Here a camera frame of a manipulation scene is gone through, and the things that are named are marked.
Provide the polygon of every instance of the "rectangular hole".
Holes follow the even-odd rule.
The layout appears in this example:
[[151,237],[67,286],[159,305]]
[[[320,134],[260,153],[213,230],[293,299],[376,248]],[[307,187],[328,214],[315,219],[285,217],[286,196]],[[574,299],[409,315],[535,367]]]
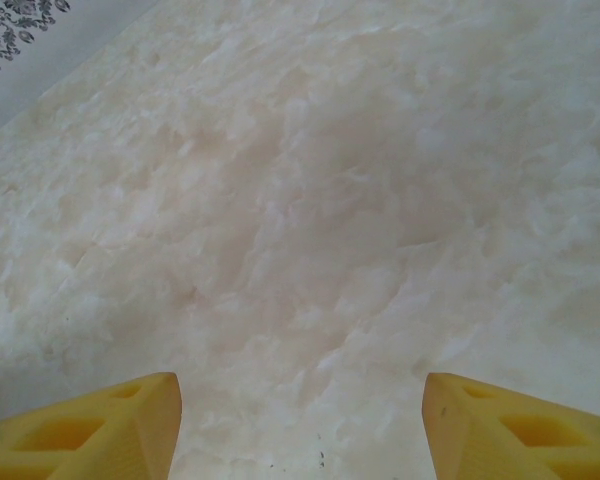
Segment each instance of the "rectangular hole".
[[600,464],[563,462],[550,467],[562,480],[600,480]]
[[0,467],[0,480],[47,480],[54,470],[45,467]]
[[527,447],[571,447],[587,443],[584,436],[551,417],[510,415],[500,421]]
[[490,392],[487,392],[485,390],[481,390],[479,388],[476,387],[472,387],[472,386],[465,386],[462,387],[462,389],[467,392],[467,395],[469,395],[470,397],[473,398],[493,398],[494,395]]
[[115,393],[113,393],[113,395],[111,395],[111,397],[131,398],[140,391],[140,388],[141,387],[139,385],[127,385],[126,387],[122,387],[121,389],[117,390]]
[[104,425],[102,419],[63,418],[47,422],[17,445],[23,452],[77,450]]

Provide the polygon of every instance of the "marble floor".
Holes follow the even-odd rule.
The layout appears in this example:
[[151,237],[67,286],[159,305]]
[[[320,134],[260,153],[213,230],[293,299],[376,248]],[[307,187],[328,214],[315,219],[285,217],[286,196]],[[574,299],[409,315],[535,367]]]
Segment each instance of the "marble floor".
[[2,128],[0,418],[164,370],[175,480],[432,480],[430,371],[600,414],[600,0],[161,0]]

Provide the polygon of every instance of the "white marble floor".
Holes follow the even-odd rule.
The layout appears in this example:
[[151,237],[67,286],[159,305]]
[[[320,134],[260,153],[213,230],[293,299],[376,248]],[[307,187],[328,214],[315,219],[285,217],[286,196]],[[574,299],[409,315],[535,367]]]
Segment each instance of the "white marble floor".
[[600,414],[600,0],[163,0],[1,129],[0,418],[162,370],[176,480],[431,480],[433,370]]

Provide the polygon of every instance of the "patterned fabric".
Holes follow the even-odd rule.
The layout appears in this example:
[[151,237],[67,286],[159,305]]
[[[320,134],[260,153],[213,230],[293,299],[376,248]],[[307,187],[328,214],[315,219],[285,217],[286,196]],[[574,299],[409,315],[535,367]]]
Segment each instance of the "patterned fabric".
[[54,14],[70,8],[66,0],[0,0],[0,61],[13,60],[20,45],[33,43],[33,32],[48,30]]

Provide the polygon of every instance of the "yellow plastic part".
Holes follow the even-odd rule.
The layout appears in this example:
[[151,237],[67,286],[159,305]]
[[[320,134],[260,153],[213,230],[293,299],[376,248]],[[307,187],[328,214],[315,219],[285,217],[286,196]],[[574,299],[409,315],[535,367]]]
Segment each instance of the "yellow plastic part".
[[422,416],[438,480],[600,480],[600,417],[445,373]]
[[0,421],[0,480],[165,480],[181,413],[157,373]]

